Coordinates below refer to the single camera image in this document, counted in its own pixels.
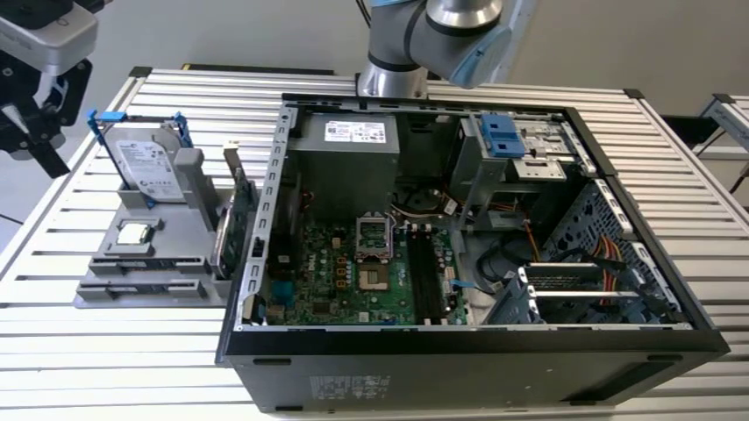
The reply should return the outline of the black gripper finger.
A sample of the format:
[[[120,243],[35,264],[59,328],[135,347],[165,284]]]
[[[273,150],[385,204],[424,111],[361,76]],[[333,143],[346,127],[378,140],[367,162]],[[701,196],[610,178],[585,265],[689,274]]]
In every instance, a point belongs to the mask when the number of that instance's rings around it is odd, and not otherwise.
[[[32,143],[28,152],[52,179],[63,177],[71,172],[51,142]]]

